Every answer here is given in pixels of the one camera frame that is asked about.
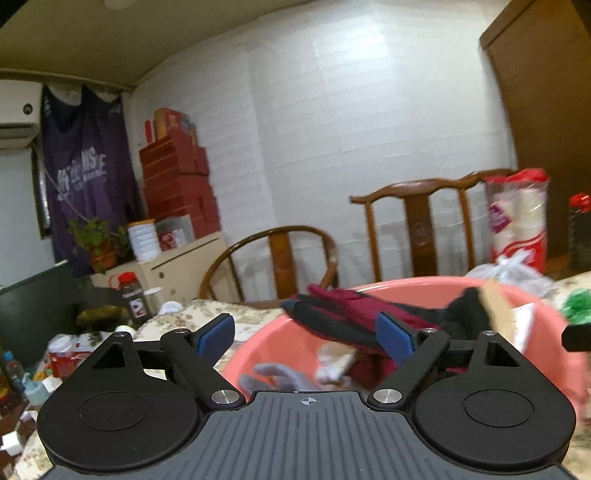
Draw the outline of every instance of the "wooden frame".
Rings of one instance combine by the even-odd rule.
[[[239,248],[242,248],[256,240],[260,240],[261,238],[268,238],[269,248],[271,249],[271,259],[273,263],[273,275],[275,277],[277,297],[279,299],[287,299],[293,294],[297,293],[296,267],[291,249],[291,242],[288,236],[290,232],[309,232],[321,237],[327,268],[322,280],[320,280],[320,286],[323,288],[328,288],[328,286],[337,287],[337,267],[339,265],[339,256],[333,238],[325,231],[312,226],[286,225],[271,228],[269,230],[248,236],[245,239],[233,244],[224,253],[217,257],[203,277],[201,287],[199,288],[199,298],[213,298],[214,300],[217,300],[212,290],[211,280],[219,266],[224,261],[228,260],[232,277],[236,283],[238,296],[240,301],[244,302],[244,293],[242,291],[240,279],[238,278],[236,265],[232,260],[232,254]]]
[[[410,236],[411,256],[413,259],[413,273],[416,277],[425,277],[439,273],[437,269],[437,252],[433,238],[433,222],[431,220],[429,196],[441,189],[457,190],[462,209],[464,236],[468,248],[468,267],[471,270],[474,268],[476,261],[472,225],[470,223],[470,207],[466,190],[476,186],[487,177],[507,176],[512,173],[515,173],[515,171],[510,168],[496,168],[494,170],[475,171],[458,180],[425,179],[407,181],[388,185],[368,195],[349,197],[351,203],[364,205],[365,207],[365,217],[369,234],[369,250],[371,252],[375,281],[382,281],[382,267],[379,259],[378,238],[372,207],[374,202],[385,197],[394,197],[404,201],[407,228]]]

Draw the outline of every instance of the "black monitor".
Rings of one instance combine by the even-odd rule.
[[[77,333],[79,304],[76,280],[65,261],[0,288],[0,345],[24,368],[35,365],[55,335]]]

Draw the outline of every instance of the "blue gripper pad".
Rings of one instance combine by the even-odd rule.
[[[227,315],[199,337],[197,353],[214,366],[234,343],[235,333],[234,317]]]
[[[379,344],[398,367],[414,353],[411,336],[383,313],[376,318],[375,334]]]

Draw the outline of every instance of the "potted plant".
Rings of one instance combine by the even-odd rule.
[[[86,223],[69,220],[68,231],[80,248],[90,254],[90,265],[97,273],[117,265],[117,256],[124,256],[128,250],[129,240],[125,227],[119,227],[119,233],[112,233],[109,224],[99,218]]]

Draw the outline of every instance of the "white wall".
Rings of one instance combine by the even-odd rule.
[[[339,245],[342,285],[370,282],[363,208],[349,195],[512,162],[496,81],[478,44],[506,3],[321,1],[267,15],[149,74],[130,102],[132,149],[144,145],[143,121],[155,109],[189,113],[230,242],[276,225],[314,225]],[[472,197],[483,260],[486,207],[481,190]],[[463,273],[457,201],[440,192],[431,204],[440,271]],[[382,200],[375,210],[384,277],[409,276],[401,202]],[[317,244],[295,245],[302,286],[318,281]],[[239,259],[250,298],[273,295],[267,255],[263,244]]]
[[[53,264],[51,240],[41,240],[37,226],[31,151],[0,151],[0,285]]]

